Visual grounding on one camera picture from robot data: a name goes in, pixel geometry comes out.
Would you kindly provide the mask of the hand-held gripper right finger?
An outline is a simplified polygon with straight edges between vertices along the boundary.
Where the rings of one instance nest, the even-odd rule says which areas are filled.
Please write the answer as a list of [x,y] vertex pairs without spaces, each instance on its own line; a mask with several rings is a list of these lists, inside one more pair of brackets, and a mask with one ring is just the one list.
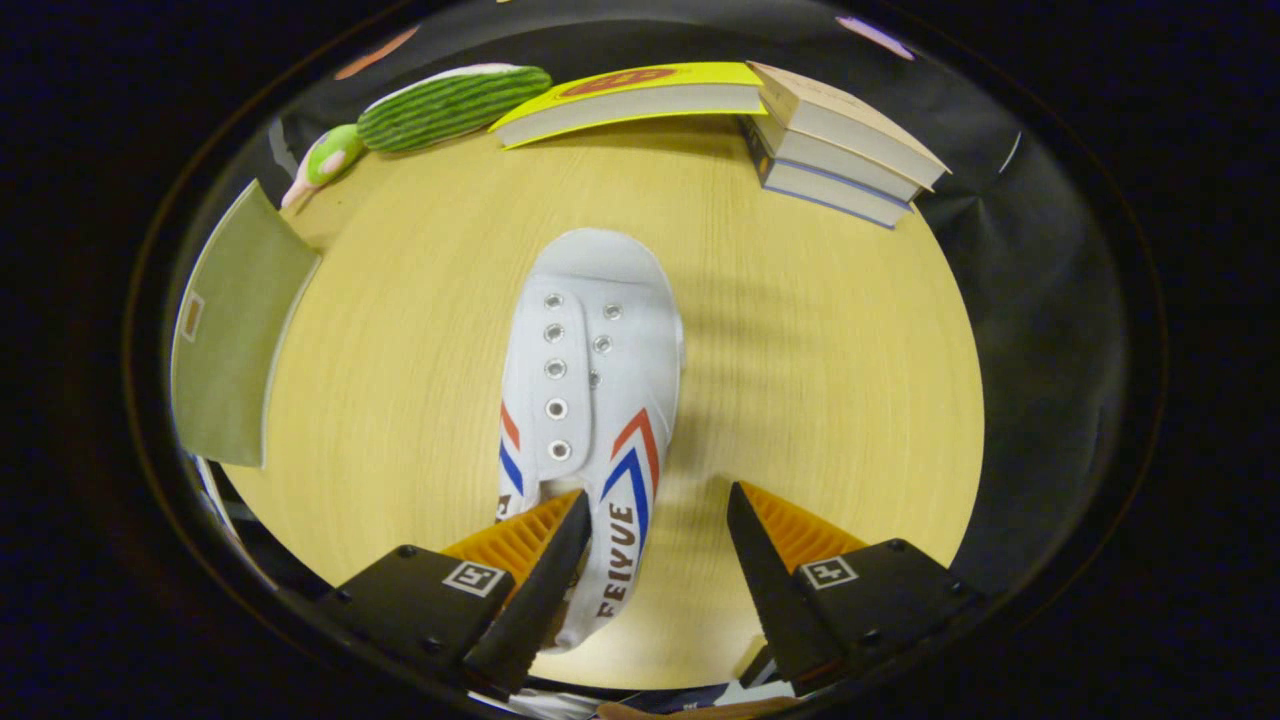
[[731,486],[726,521],[777,671],[799,694],[902,667],[988,603],[906,539],[868,543],[746,482]]

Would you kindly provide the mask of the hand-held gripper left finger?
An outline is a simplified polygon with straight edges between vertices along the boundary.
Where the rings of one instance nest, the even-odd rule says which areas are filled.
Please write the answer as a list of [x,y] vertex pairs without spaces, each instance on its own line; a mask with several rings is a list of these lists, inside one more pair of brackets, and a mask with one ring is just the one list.
[[402,544],[319,600],[361,644],[494,698],[525,684],[590,536],[582,491],[431,551]]

